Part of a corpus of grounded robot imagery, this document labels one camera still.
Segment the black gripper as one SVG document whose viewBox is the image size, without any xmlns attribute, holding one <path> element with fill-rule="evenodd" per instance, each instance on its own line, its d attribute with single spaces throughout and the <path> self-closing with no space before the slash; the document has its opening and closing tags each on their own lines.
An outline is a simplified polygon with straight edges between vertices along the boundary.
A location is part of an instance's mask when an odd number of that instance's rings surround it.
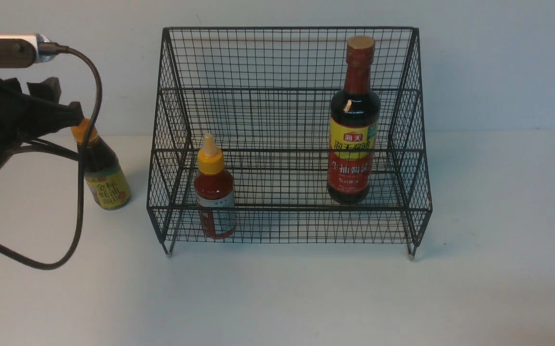
<svg viewBox="0 0 555 346">
<path fill-rule="evenodd" d="M 18 79 L 0 79 L 0 170 L 13 155 L 12 151 L 32 136 L 78 126 L 85 118 L 79 101 L 68 105 L 53 103 L 60 102 L 62 94 L 58 77 L 26 85 L 29 94 L 22 91 Z M 51 103 L 38 112 L 42 100 Z"/>
</svg>

